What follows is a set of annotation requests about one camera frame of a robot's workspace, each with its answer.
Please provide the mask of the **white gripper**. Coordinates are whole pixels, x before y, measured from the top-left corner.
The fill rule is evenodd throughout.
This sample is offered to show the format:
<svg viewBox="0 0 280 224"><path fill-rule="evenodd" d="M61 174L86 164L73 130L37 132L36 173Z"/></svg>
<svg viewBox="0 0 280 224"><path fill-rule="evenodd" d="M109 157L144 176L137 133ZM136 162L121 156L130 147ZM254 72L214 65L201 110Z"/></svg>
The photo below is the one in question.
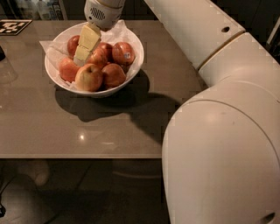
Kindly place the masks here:
<svg viewBox="0 0 280 224"><path fill-rule="evenodd" d="M75 64L81 67L87 62L92 51L101 42L101 30L110 30L115 26L123 7L124 0L86 0L84 14L89 23L84 24L81 29L73 56Z"/></svg>

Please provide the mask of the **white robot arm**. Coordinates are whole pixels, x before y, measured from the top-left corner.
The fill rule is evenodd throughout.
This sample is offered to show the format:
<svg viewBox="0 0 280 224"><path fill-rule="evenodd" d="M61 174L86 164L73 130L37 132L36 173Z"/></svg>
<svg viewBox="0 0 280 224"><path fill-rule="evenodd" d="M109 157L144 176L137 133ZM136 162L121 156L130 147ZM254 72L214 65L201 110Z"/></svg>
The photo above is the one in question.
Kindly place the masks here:
<svg viewBox="0 0 280 224"><path fill-rule="evenodd" d="M212 0L144 0L208 88L164 133L171 224L280 224L278 63Z"/></svg>

